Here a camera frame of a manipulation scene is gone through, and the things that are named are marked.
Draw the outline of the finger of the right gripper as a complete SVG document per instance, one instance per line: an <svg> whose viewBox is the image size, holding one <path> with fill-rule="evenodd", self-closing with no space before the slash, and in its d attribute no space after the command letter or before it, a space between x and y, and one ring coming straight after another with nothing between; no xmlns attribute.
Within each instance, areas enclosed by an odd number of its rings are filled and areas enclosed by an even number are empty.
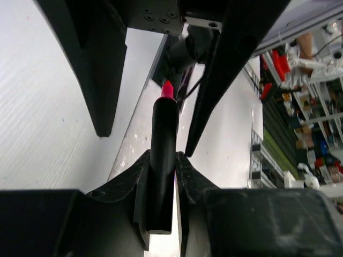
<svg viewBox="0 0 343 257"><path fill-rule="evenodd" d="M111 134L126 26L110 1L38 1L79 82L95 132Z"/></svg>

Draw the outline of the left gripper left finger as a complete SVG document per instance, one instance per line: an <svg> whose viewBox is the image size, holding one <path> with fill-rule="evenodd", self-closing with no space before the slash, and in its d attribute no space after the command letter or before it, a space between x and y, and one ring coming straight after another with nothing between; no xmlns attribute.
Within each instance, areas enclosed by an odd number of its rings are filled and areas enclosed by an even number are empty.
<svg viewBox="0 0 343 257"><path fill-rule="evenodd" d="M149 156L87 194L2 190L1 256L143 256Z"/></svg>

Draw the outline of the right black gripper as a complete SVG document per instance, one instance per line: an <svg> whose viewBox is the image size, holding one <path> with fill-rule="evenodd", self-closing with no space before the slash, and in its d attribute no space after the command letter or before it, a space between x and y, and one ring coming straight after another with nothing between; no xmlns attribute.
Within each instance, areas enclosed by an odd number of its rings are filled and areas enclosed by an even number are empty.
<svg viewBox="0 0 343 257"><path fill-rule="evenodd" d="M113 0L128 28L180 35L184 25L221 29L199 85L185 155L193 155L215 106L288 1Z"/></svg>

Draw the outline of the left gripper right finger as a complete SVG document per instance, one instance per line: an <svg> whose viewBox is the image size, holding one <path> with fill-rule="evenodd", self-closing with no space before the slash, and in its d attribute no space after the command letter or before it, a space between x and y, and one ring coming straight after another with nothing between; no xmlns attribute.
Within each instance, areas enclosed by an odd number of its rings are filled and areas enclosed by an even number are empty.
<svg viewBox="0 0 343 257"><path fill-rule="evenodd" d="M221 189L176 154L181 256L342 256L342 220L310 189Z"/></svg>

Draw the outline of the black pink highlighter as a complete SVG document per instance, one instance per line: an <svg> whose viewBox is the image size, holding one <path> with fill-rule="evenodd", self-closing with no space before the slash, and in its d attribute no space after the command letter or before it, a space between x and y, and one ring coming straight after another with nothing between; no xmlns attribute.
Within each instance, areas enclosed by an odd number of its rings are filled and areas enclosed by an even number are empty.
<svg viewBox="0 0 343 257"><path fill-rule="evenodd" d="M169 235L172 231L178 121L174 88L166 81L153 106L146 201L146 230L150 234Z"/></svg>

